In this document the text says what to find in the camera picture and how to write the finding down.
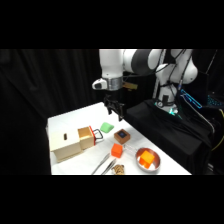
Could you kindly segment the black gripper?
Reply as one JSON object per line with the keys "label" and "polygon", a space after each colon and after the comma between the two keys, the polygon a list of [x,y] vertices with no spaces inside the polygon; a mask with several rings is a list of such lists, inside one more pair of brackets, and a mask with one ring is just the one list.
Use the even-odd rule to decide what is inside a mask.
{"label": "black gripper", "polygon": [[124,111],[125,105],[123,103],[119,103],[117,100],[112,100],[109,95],[106,95],[104,98],[104,106],[107,108],[108,115],[111,115],[112,112],[119,114],[118,120],[119,122],[124,119]]}

